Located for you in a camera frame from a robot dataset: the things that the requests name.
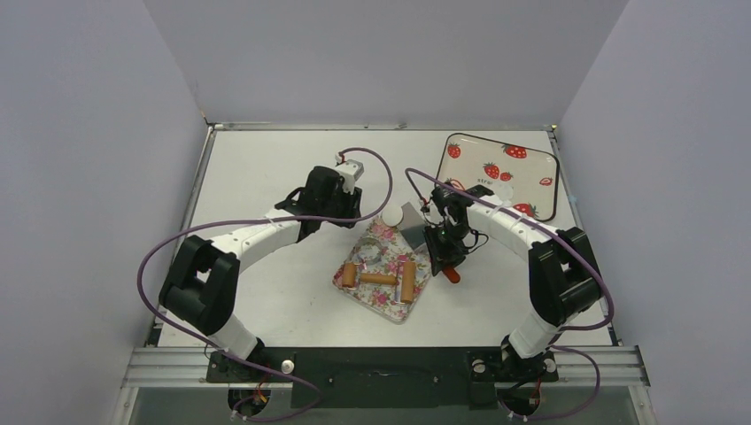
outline white table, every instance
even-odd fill
[[[404,169],[435,174],[446,138],[455,131],[220,131],[205,172],[193,224],[257,218],[289,192],[303,186],[316,165],[333,166],[334,154],[349,146],[381,153],[394,175],[392,200],[416,204]],[[533,149],[551,151],[543,131],[465,131]],[[366,172],[363,215],[383,202],[385,172],[367,154],[352,153]],[[418,182],[423,193],[430,184]],[[556,217],[559,228],[574,226],[567,193],[560,185]],[[528,269],[503,245],[490,241],[459,267],[462,280],[451,284],[443,275],[432,278],[403,324],[394,324],[345,297],[331,284],[367,224],[354,229],[323,224],[302,243],[284,248],[250,267],[238,283],[235,314],[268,346],[487,346],[497,345],[531,309]],[[215,228],[202,237],[229,232]],[[574,324],[603,318],[599,304],[580,314]],[[559,344],[611,345],[602,328],[568,332]],[[202,346],[190,336],[165,326],[159,346]]]

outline strawberry print tray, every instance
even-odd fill
[[[482,184],[539,221],[555,217],[558,158],[550,153],[457,133],[446,139],[438,179],[458,189]]]
[[[375,218],[370,222],[368,229],[362,234],[360,240],[365,238],[374,238],[383,247],[381,260],[377,265],[369,267],[367,273],[397,274],[400,260],[411,260],[417,264],[417,276],[414,278],[413,303],[410,305],[399,304],[397,302],[399,301],[399,286],[394,288],[387,285],[360,283],[354,290],[342,288],[344,263],[352,261],[355,248],[352,248],[342,266],[334,274],[334,286],[341,290],[347,297],[351,297],[374,312],[380,313],[390,321],[401,323],[406,320],[412,307],[417,304],[420,294],[430,279],[430,257],[427,252],[413,252],[399,231],[396,228],[391,228],[383,224],[380,218]]]

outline cable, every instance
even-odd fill
[[[274,219],[274,222],[300,221],[300,220],[317,220],[317,221],[329,221],[329,222],[332,222],[332,223],[356,223],[358,221],[364,221],[364,220],[372,219],[378,213],[380,213],[382,211],[382,209],[386,206],[386,204],[388,204],[389,199],[391,198],[391,191],[393,190],[393,184],[394,184],[393,176],[391,175],[391,169],[389,168],[389,165],[386,163],[386,160],[383,159],[383,157],[381,155],[379,155],[377,152],[372,151],[372,150],[370,150],[368,148],[361,148],[361,147],[347,148],[347,149],[339,152],[339,155],[343,158],[345,153],[347,153],[347,152],[355,152],[355,151],[365,152],[365,153],[369,153],[370,155],[373,155],[376,159],[378,159],[379,161],[381,161],[381,164],[383,164],[383,167],[386,170],[386,174],[388,175],[388,178],[389,178],[389,189],[386,192],[386,198],[384,199],[383,203],[378,208],[375,209],[375,211],[373,211],[372,213],[370,213],[368,215],[360,217],[358,219],[336,219],[336,218],[330,218],[330,217],[321,217],[321,216],[317,216],[317,215],[297,215],[297,216],[282,217],[282,218],[279,218],[279,219]],[[201,342],[203,342],[203,343],[205,343],[207,345],[210,345],[210,346],[212,346],[213,348],[215,348],[217,350],[221,350],[225,357],[227,357],[228,359],[232,359],[235,362],[240,363],[241,365],[245,365],[247,367],[252,367],[254,369],[257,369],[257,370],[259,370],[261,372],[265,372],[267,374],[271,374],[271,375],[274,375],[274,376],[278,376],[278,377],[290,379],[291,381],[293,381],[295,383],[299,383],[299,384],[305,385],[306,387],[314,390],[318,394],[318,398],[315,401],[313,401],[312,403],[310,403],[310,404],[308,404],[306,406],[303,406],[303,407],[299,408],[298,410],[296,410],[294,412],[283,414],[283,415],[276,416],[276,417],[273,417],[273,418],[252,418],[252,417],[251,418],[247,418],[248,421],[254,421],[254,422],[281,421],[281,420],[292,418],[292,417],[297,416],[299,414],[302,414],[304,412],[307,412],[308,410],[312,409],[313,407],[315,407],[316,405],[318,405],[321,402],[322,392],[314,384],[312,384],[312,383],[310,383],[310,382],[308,382],[308,381],[306,381],[306,380],[304,380],[302,378],[298,378],[298,377],[296,377],[294,375],[285,375],[282,372],[279,372],[279,371],[274,370],[272,368],[264,367],[264,366],[261,366],[259,364],[247,361],[245,359],[240,359],[239,357],[237,357],[236,355],[234,355],[234,354],[232,354],[230,352],[225,352],[223,350],[223,348],[221,348],[220,346],[218,346],[217,344],[215,344],[214,341],[206,338],[203,335],[200,335],[197,332],[194,332],[194,331],[192,331],[192,330],[190,330],[188,328],[185,328],[183,325],[177,323],[176,321],[173,321],[172,319],[169,319],[165,314],[163,314],[162,312],[160,312],[159,309],[157,309],[157,307],[155,305],[153,305],[149,301],[149,299],[146,297],[146,291],[143,289],[143,271],[145,270],[146,265],[149,263],[149,260],[151,259],[151,257],[154,256],[154,254],[156,254],[159,250],[161,250],[162,248],[164,248],[165,246],[167,246],[169,243],[171,243],[173,240],[178,239],[181,236],[185,236],[185,235],[187,235],[189,233],[194,233],[194,232],[197,232],[199,230],[203,230],[205,228],[217,228],[217,227],[220,227],[220,226],[236,226],[236,225],[258,226],[258,225],[265,225],[265,224],[268,224],[268,219],[258,219],[258,220],[224,220],[224,221],[215,221],[215,222],[212,222],[212,223],[201,224],[201,225],[198,225],[198,226],[195,226],[195,227],[192,227],[192,228],[186,228],[184,230],[181,230],[180,232],[178,232],[178,233],[176,233],[176,234],[174,234],[172,236],[169,236],[167,239],[165,239],[165,240],[157,243],[153,248],[151,248],[151,250],[148,253],[146,253],[146,255],[143,257],[143,260],[141,261],[141,265],[138,267],[138,274],[137,274],[137,277],[136,277],[136,280],[135,280],[135,285],[138,288],[138,296],[141,298],[141,301],[146,305],[146,308],[148,308],[149,311],[151,311],[151,313],[153,313],[156,317],[160,318],[166,324],[168,324],[168,325],[172,326],[173,328],[176,328],[176,329],[178,329],[178,330],[180,330],[180,331],[182,331],[182,332],[184,332],[184,333],[186,333],[186,334],[188,334],[190,336],[195,337],[197,340],[199,340],[199,341],[201,341]],[[238,404],[236,404],[236,407],[241,406],[243,402],[244,402],[243,400],[240,400],[240,402],[238,402]]]
[[[496,208],[497,207],[496,205],[493,205],[492,203],[490,203],[488,201],[484,201],[483,199],[480,199],[478,197],[473,197],[472,195],[470,195],[469,193],[467,193],[465,191],[458,190],[454,186],[442,183],[440,180],[438,180],[438,179],[436,179],[436,178],[434,178],[434,177],[432,177],[432,176],[430,176],[430,175],[428,175],[428,174],[426,174],[426,173],[424,173],[424,172],[422,172],[420,170],[416,170],[414,168],[407,168],[406,170],[404,170],[404,174],[406,174],[406,178],[409,180],[409,183],[412,185],[412,188],[414,189],[415,192],[417,192],[417,196],[420,197],[420,198],[422,198],[422,194],[420,193],[420,190],[417,189],[417,186],[414,184],[414,182],[412,180],[412,176],[410,175],[410,173],[418,174],[421,177],[424,177],[424,178],[430,180],[431,182],[436,183],[438,186],[440,186],[440,187],[442,187],[444,189],[450,190],[450,191],[452,191],[454,193],[458,193],[459,195],[461,195],[461,196],[463,196],[463,197],[465,197],[467,199],[470,199],[470,200],[472,200],[474,202],[477,202],[480,205],[485,205],[488,208]],[[521,215],[519,215],[516,212],[514,212],[512,210],[509,210],[507,208],[500,208],[499,211],[501,213],[504,213],[505,215],[508,215],[508,216],[510,216],[510,217],[512,217],[514,219],[517,219],[517,220],[521,221],[522,223],[526,224],[527,226],[535,228],[536,230],[544,233],[546,236],[548,236],[551,239],[553,239],[564,250],[566,250],[566,252],[568,252],[571,255],[571,257],[573,257],[576,261],[578,261],[579,264],[581,264],[582,267],[584,267],[586,269],[587,273],[589,273],[592,276],[592,278],[594,279],[594,281],[596,281],[597,284],[600,286],[600,290],[602,291],[602,295],[605,297],[605,301],[608,304],[608,313],[605,315],[605,318],[602,321],[600,321],[598,323],[595,323],[593,325],[586,325],[586,326],[564,326],[564,327],[562,327],[559,330],[559,332],[563,332],[565,330],[595,330],[595,329],[606,327],[611,321],[613,321],[613,316],[616,313],[615,307],[613,305],[613,297],[610,295],[610,291],[608,290],[608,287],[605,285],[605,282],[602,280],[602,276],[599,273],[597,273],[597,270],[595,270],[594,267],[592,267],[591,264],[589,264],[581,255],[579,255],[579,253],[576,252],[568,243],[566,243],[566,241],[564,241],[563,239],[561,239],[560,236],[556,235],[554,232],[551,232],[547,228],[544,228],[544,227],[540,226],[537,222],[532,221],[532,220],[527,220],[524,217],[522,217]]]
[[[569,416],[573,416],[587,408],[594,399],[597,398],[597,395],[600,394],[600,367],[597,366],[597,362],[594,361],[592,356],[585,352],[581,352],[577,349],[571,348],[571,347],[560,347],[558,345],[554,345],[551,348],[554,348],[555,350],[559,350],[562,352],[573,352],[575,354],[578,354],[587,360],[589,360],[590,363],[592,363],[592,366],[594,367],[594,391],[592,392],[592,395],[589,396],[589,398],[582,403],[579,406],[574,407],[573,409],[569,410],[568,412],[564,413],[551,413],[551,414],[543,414],[543,415],[534,415],[534,416],[521,416],[520,414],[516,414],[511,409],[506,406],[506,404],[503,402],[503,400],[499,400],[500,405],[503,406],[506,410],[511,412],[509,415],[510,417],[514,417],[516,419],[522,419],[524,421],[547,421],[550,419],[563,419],[568,418]]]

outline metal frame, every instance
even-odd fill
[[[398,123],[396,125],[362,124],[309,126],[280,125],[264,122],[208,124],[201,159],[198,163],[190,199],[186,205],[185,214],[182,219],[181,229],[189,227],[192,222],[217,131],[430,131],[453,129],[455,129],[455,126],[409,127],[406,123]],[[468,129],[475,131],[546,131],[548,133],[548,138],[550,139],[553,154],[556,157],[560,157],[560,151],[554,133],[554,130],[556,129],[555,125],[538,127],[470,127]],[[583,228],[577,210],[576,198],[571,196],[565,168],[562,161],[560,162],[561,179],[563,180],[566,192],[569,194],[569,204],[574,215],[574,221],[579,227]],[[601,305],[603,310],[607,308],[606,305]],[[159,337],[161,327],[161,321],[155,321],[150,339],[146,344],[147,347],[152,346],[149,342],[155,341],[154,337]],[[629,388],[631,401],[634,405],[634,410],[640,424],[654,425],[657,423],[647,392],[649,380],[638,347],[587,346],[579,348],[590,354],[597,361],[598,366],[600,367],[602,386],[620,386]],[[548,385],[557,387],[588,387],[594,385],[594,371],[588,360],[577,356],[576,354],[567,352],[556,352],[555,356],[558,362],[560,381],[551,382]],[[231,384],[206,382],[205,373],[208,366],[209,359],[205,356],[204,349],[202,348],[135,348],[131,355],[130,362],[128,363],[125,377],[123,378],[122,388],[112,417],[112,424],[125,425],[130,423],[139,388],[250,388],[257,385],[257,382]],[[269,388],[271,390],[284,390],[291,388],[291,383],[265,383],[264,388]]]

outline robotic arm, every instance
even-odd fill
[[[467,192],[493,205],[502,204],[482,185]],[[425,228],[434,275],[446,267],[458,266],[465,259],[469,248],[462,240],[470,231],[503,243],[528,261],[533,308],[523,324],[506,336],[501,348],[508,367],[529,370],[535,368],[534,363],[539,366],[561,328],[602,297],[600,286],[560,245],[538,229],[440,187],[432,191],[431,199],[442,216],[440,224]],[[560,230],[527,220],[560,236],[599,270],[583,230]]]
[[[159,302],[220,347],[241,359],[251,359],[263,343],[232,313],[238,276],[256,261],[302,241],[321,227],[319,220],[305,220],[304,216],[358,219],[362,190],[355,182],[364,171],[354,160],[333,169],[316,166],[305,187],[293,190],[264,216],[267,225],[239,228],[210,240],[186,238],[169,268]],[[301,219],[275,222],[295,216]]]

